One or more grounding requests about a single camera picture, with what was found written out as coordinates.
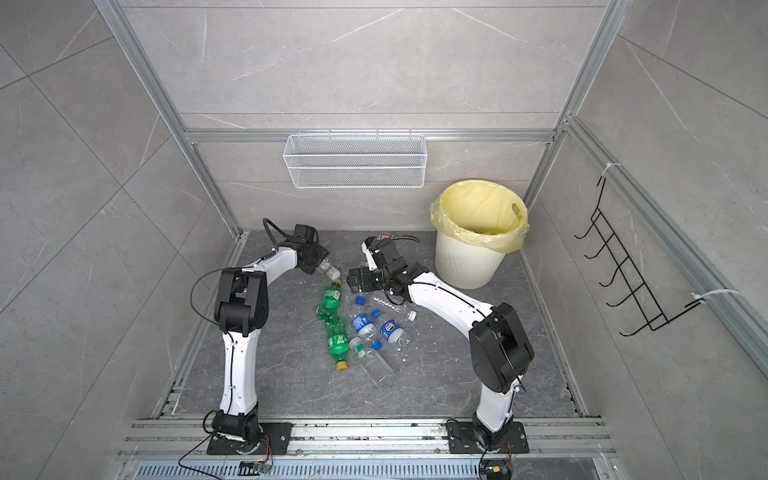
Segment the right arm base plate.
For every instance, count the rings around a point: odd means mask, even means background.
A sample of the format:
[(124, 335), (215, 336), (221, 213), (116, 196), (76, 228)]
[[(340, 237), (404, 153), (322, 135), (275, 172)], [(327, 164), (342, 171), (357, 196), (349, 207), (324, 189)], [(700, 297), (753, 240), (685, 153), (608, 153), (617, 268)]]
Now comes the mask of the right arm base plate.
[(451, 418), (444, 426), (451, 454), (502, 451), (517, 455), (530, 451), (527, 434), (520, 422), (507, 421), (498, 432), (491, 432), (476, 418), (471, 421)]

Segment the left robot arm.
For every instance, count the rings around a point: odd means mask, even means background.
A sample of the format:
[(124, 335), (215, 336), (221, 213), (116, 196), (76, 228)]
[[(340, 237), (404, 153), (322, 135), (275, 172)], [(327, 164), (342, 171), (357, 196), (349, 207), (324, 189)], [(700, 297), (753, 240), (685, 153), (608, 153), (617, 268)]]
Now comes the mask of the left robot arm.
[(228, 440), (254, 443), (261, 435), (255, 387), (256, 350), (269, 317), (268, 286), (284, 273), (299, 268), (313, 274), (326, 261), (316, 228), (298, 224), (280, 233), (271, 250), (259, 259), (222, 270), (214, 308), (225, 347), (224, 384), (213, 433)]

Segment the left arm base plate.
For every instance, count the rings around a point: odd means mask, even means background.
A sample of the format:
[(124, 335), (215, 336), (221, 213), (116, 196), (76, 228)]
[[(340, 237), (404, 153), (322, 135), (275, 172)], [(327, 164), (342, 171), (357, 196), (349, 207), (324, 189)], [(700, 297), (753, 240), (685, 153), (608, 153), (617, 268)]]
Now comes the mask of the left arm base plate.
[(293, 424), (261, 423), (239, 426), (215, 426), (206, 449), (208, 455), (284, 455), (291, 440)]

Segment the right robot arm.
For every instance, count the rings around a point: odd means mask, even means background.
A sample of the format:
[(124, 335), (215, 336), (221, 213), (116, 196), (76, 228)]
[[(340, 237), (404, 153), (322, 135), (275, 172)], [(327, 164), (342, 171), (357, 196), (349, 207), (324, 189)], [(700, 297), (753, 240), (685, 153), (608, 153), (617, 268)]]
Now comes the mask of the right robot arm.
[(525, 431), (514, 420), (516, 394), (534, 350), (516, 310), (501, 302), (476, 300), (438, 278), (428, 268), (407, 262), (397, 238), (366, 238), (361, 249), (367, 265), (349, 271), (346, 282), (354, 293), (382, 292), (432, 311), (468, 340), (473, 371), (482, 384), (479, 404), (470, 422), (446, 423), (453, 438), (471, 451), (529, 451)]

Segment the green Sprite bottle yellow cap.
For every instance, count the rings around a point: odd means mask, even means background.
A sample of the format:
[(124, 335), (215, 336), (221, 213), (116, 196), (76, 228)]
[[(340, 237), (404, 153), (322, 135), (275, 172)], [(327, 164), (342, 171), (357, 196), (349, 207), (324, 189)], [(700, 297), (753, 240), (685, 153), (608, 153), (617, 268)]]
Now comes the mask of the green Sprite bottle yellow cap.
[(325, 322), (327, 348), (337, 371), (348, 369), (348, 337), (345, 324), (337, 317), (329, 317)]

